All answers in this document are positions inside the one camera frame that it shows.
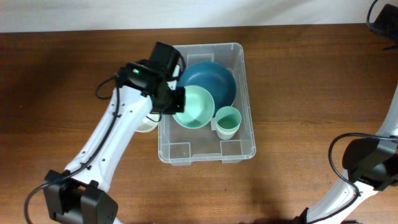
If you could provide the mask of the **white plastic bowl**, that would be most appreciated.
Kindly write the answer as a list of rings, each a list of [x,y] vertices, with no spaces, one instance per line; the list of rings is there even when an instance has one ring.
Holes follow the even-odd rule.
[[[137,127],[136,132],[148,133],[153,131],[158,126],[159,119],[159,114],[148,114]]]

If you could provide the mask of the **green plastic bowl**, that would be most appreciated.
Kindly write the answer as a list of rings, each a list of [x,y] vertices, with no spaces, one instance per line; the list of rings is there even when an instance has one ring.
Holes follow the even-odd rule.
[[[173,115],[174,120],[184,128],[199,129],[206,126],[215,112],[212,95],[197,85],[185,86],[184,112]]]

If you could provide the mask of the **large blue bowl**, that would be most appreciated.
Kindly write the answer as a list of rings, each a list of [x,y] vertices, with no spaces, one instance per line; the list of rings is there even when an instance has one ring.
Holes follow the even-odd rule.
[[[196,85],[206,89],[213,97],[215,112],[225,106],[232,106],[237,94],[233,74],[215,62],[199,62],[189,66],[177,86]]]

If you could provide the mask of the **green plastic cup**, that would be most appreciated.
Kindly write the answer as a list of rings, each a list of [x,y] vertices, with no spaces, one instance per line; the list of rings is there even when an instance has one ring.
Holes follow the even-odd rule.
[[[225,106],[217,111],[215,121],[219,130],[229,133],[240,127],[242,116],[235,107]]]

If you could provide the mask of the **grey plastic cup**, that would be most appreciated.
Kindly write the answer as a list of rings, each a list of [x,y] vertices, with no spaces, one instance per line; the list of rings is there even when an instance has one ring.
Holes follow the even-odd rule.
[[[238,127],[235,127],[233,129],[224,129],[221,127],[217,127],[216,133],[220,139],[230,140],[235,135],[238,129],[239,129]]]

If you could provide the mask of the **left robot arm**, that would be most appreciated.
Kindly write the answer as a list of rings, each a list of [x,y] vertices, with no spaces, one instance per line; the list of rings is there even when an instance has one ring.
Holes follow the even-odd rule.
[[[185,89],[170,87],[186,64],[171,45],[157,42],[149,59],[129,62],[112,77],[108,108],[88,142],[62,173],[50,170],[42,189],[51,220],[58,223],[119,223],[108,190],[121,157],[149,114],[184,110]]]

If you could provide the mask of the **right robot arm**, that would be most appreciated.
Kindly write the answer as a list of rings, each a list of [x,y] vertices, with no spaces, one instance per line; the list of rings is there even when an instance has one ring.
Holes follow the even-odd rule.
[[[333,162],[335,144],[352,137],[343,154],[343,171]],[[294,223],[347,223],[347,216],[367,198],[397,186],[397,97],[375,134],[345,133],[332,140],[328,161],[338,181],[314,206],[306,208]]]

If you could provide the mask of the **clear plastic storage container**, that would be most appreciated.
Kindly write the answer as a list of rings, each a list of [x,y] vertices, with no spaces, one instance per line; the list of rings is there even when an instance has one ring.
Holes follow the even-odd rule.
[[[242,121],[230,140],[222,140],[211,124],[199,129],[179,125],[171,115],[164,115],[158,125],[158,156],[164,163],[189,166],[198,161],[236,163],[256,154],[256,142],[251,118],[244,50],[239,43],[178,45],[187,68],[199,62],[215,62],[226,67],[236,81],[237,94],[233,107],[239,110]]]

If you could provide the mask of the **white paper label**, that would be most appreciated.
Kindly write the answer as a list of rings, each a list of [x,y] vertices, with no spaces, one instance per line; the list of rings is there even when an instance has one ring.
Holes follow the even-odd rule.
[[[211,130],[212,130],[212,131],[217,130],[217,127],[216,127],[216,119],[215,119],[215,118],[212,118],[212,119],[211,119],[210,124],[211,124]]]

